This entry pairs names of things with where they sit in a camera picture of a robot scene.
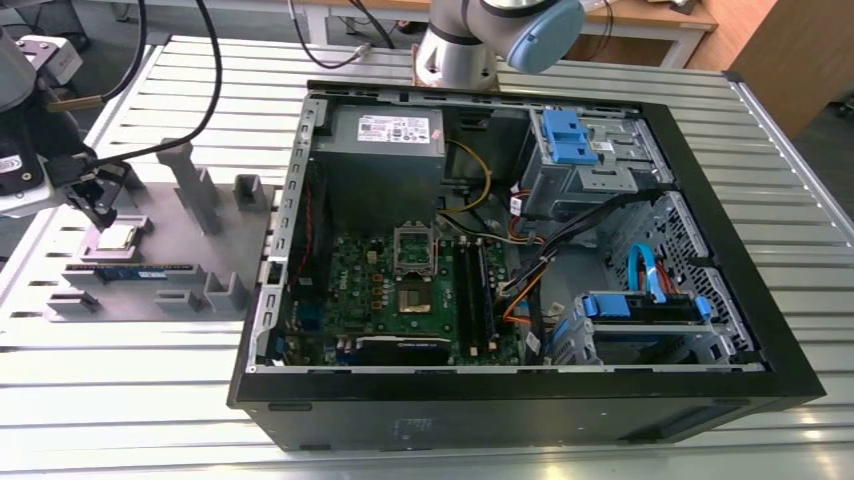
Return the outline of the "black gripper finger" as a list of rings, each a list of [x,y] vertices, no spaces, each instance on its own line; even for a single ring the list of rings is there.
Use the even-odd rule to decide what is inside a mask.
[[[68,205],[79,210],[99,231],[115,222],[115,183],[101,179],[87,180],[65,188]]]
[[[113,220],[117,215],[113,203],[126,186],[130,174],[131,166],[126,162],[108,164],[97,169],[96,184],[100,188],[100,194],[96,199],[96,213],[101,220]]]

